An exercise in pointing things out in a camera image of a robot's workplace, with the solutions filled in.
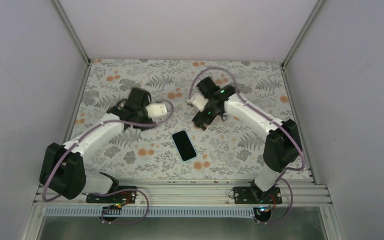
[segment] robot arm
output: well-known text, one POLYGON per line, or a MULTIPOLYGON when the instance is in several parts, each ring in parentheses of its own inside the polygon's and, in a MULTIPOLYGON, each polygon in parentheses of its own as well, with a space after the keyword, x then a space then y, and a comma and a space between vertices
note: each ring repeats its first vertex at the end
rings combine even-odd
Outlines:
POLYGON ((267 113, 268 117, 263 118, 252 108, 263 111, 243 96, 239 96, 240 93, 236 93, 233 86, 226 85, 219 88, 210 77, 201 80, 197 87, 200 92, 188 101, 199 110, 192 120, 197 127, 205 130, 217 116, 227 114, 238 117, 265 138, 263 153, 265 164, 260 174, 251 183, 251 193, 258 202, 266 199, 266 193, 275 185, 286 166, 299 155, 291 141, 275 125, 282 126, 301 148, 297 125, 291 119, 282 122, 267 113))
POLYGON ((108 143, 113 137, 122 134, 132 123, 141 130, 155 127, 152 118, 167 114, 163 103, 150 103, 149 92, 140 88, 133 88, 127 99, 123 99, 111 107, 100 121, 81 137, 67 141, 64 144, 52 143, 45 152, 40 183, 64 196, 73 199, 79 194, 106 194, 118 189, 119 181, 103 172, 85 171, 84 160, 90 157, 108 143), (58 169, 52 175, 55 166, 58 169))

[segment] smartphone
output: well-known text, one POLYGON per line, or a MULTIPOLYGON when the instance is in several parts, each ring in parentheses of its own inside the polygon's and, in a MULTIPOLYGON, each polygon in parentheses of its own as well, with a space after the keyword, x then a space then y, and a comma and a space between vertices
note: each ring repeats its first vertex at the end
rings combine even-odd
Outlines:
POLYGON ((183 162, 187 162, 197 157, 197 151, 195 151, 185 130, 174 133, 171 135, 171 138, 173 139, 174 145, 183 162))

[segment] black mounting plate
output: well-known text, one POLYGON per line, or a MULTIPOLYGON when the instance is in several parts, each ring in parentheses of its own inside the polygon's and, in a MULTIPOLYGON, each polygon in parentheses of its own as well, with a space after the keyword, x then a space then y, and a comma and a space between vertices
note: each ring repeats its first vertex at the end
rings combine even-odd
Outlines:
MULTIPOLYGON (((281 189, 278 187, 272 187, 270 192, 267 193, 267 196, 272 195, 276 200, 276 204, 282 203, 282 195, 278 196, 281 193, 281 189)), ((262 201, 257 201, 254 196, 251 194, 251 187, 249 186, 235 186, 233 188, 234 204, 273 204, 273 199, 267 197, 262 201)))
MULTIPOLYGON (((118 186, 118 190, 123 189, 137 189, 136 186, 118 186)), ((136 200, 136 191, 125 191, 130 194, 130 201, 127 204, 134 204, 136 200)), ((88 194, 86 197, 86 203, 88 204, 118 204, 126 200, 126 196, 123 193, 111 195, 111 196, 96 196, 93 194, 88 194)))

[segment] purple cable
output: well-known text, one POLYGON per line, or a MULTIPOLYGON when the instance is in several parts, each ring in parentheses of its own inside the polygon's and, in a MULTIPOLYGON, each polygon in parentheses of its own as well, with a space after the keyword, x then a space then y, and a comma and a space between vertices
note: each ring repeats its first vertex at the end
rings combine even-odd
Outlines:
MULTIPOLYGON (((283 178, 281 178, 280 180, 284 181, 285 184, 287 185, 287 187, 289 188, 289 192, 290 192, 290 203, 289 203, 289 206, 287 207, 287 210, 286 210, 285 214, 281 218, 279 218, 276 221, 272 221, 272 222, 264 222, 263 223, 264 225, 277 224, 277 223, 281 222, 282 220, 284 220, 286 218, 286 216, 289 214, 289 212, 291 212, 292 204, 294 202, 294 195, 292 194, 291 185, 289 185, 289 183, 285 179, 283 179, 283 178)), ((253 218, 254 218, 254 221, 257 222, 257 224, 261 223, 255 216, 253 218)))
MULTIPOLYGON (((158 125, 164 124, 164 123, 166 123, 172 117, 172 115, 173 115, 173 113, 175 111, 175 106, 173 106, 173 103, 171 101, 169 101, 169 100, 163 99, 162 101, 165 102, 165 103, 168 103, 170 105, 170 112, 169 112, 169 114, 168 114, 168 116, 166 118, 164 118, 163 120, 161 120, 159 122, 156 122, 156 123, 138 123, 138 122, 124 121, 124 120, 107 120, 107 121, 102 122, 101 124, 97 124, 97 125, 93 126, 91 129, 89 129, 87 132, 85 132, 81 137, 79 137, 77 141, 78 141, 78 143, 80 143, 83 139, 85 139, 89 134, 91 134, 96 129, 98 129, 100 127, 103 127, 105 124, 110 124, 110 123, 122 123, 122 124, 127 124, 127 125, 132 125, 132 126, 137 126, 137 127, 144 127, 144 128, 156 127, 158 125)), ((59 160, 56 162, 55 166, 53 167, 52 171, 50 172, 49 177, 47 178, 46 183, 43 186, 42 200, 44 202, 48 203, 48 202, 51 202, 51 201, 61 197, 61 194, 58 194, 58 195, 56 195, 56 196, 54 196, 52 198, 47 199, 46 198, 46 193, 48 191, 49 185, 51 184, 52 178, 55 176, 55 173, 57 172, 58 167, 61 165, 61 163, 67 157, 67 155, 69 153, 71 153, 71 151, 76 147, 76 145, 78 143, 76 143, 76 142, 73 143, 73 145, 71 145, 67 149, 67 151, 64 152, 64 154, 59 158, 59 160)))
POLYGON ((286 170, 292 170, 292 171, 297 171, 297 172, 300 172, 302 170, 304 170, 306 168, 306 159, 304 157, 304 154, 303 154, 303 151, 301 151, 300 149, 300 146, 298 146, 298 143, 294 140, 294 138, 288 133, 288 131, 286 131, 286 129, 284 129, 279 123, 273 121, 273 119, 271 117, 269 117, 268 115, 264 114, 264 112, 258 110, 257 108, 255 108, 254 106, 248 104, 247 100, 240 94, 240 90, 239 90, 239 87, 238 87, 238 82, 236 81, 236 78, 233 76, 233 74, 228 71, 227 69, 224 69, 222 67, 219 67, 219 66, 209 66, 207 67, 206 69, 202 70, 200 73, 198 73, 198 75, 196 75, 195 79, 193 80, 192 82, 192 86, 190 87, 190 90, 189 90, 189 96, 188 96, 188 99, 191 99, 191 96, 192 96, 192 90, 195 86, 195 83, 197 82, 198 78, 205 72, 208 72, 209 70, 220 70, 220 71, 223 71, 225 73, 227 73, 232 81, 233 81, 233 84, 234 84, 234 89, 235 91, 237 92, 237 96, 239 97, 239 99, 244 103, 244 106, 247 106, 248 108, 250 108, 251 110, 253 110, 254 112, 256 112, 258 115, 262 116, 263 118, 265 118, 267 121, 270 121, 271 123, 273 123, 276 127, 278 127, 286 136, 287 138, 291 141, 291 143, 293 144, 293 146, 296 148, 296 150, 298 151, 299 153, 299 156, 301 157, 301 162, 302 162, 302 165, 301 167, 299 168, 293 168, 293 167, 286 167, 281 173, 280 175, 277 177, 276 179, 276 183, 282 178, 282 176, 285 174, 285 171, 286 170))
MULTIPOLYGON (((118 190, 118 191, 115 191, 115 192, 111 192, 111 193, 107 193, 107 194, 100 194, 100 193, 91 193, 93 195, 96 195, 96 196, 99 196, 99 197, 108 197, 108 196, 111 196, 111 195, 115 195, 115 194, 118 194, 118 193, 122 193, 122 192, 125 192, 125 191, 136 191, 140 194, 143 195, 143 197, 145 198, 146 200, 146 211, 145 211, 145 215, 143 215, 139 220, 136 220, 136 221, 129 221, 129 222, 114 222, 113 224, 118 224, 118 225, 131 225, 131 224, 137 224, 137 223, 140 223, 141 221, 143 221, 146 216, 148 215, 149 211, 150 211, 150 201, 148 200, 148 197, 147 195, 139 190, 139 189, 135 189, 135 188, 126 188, 126 189, 122 189, 122 190, 118 190)), ((111 221, 106 221, 104 220, 104 214, 110 212, 110 211, 117 211, 117 209, 106 209, 104 211, 102 211, 102 214, 100 215, 100 220, 102 221, 102 223, 108 223, 108 224, 112 224, 111 221)))

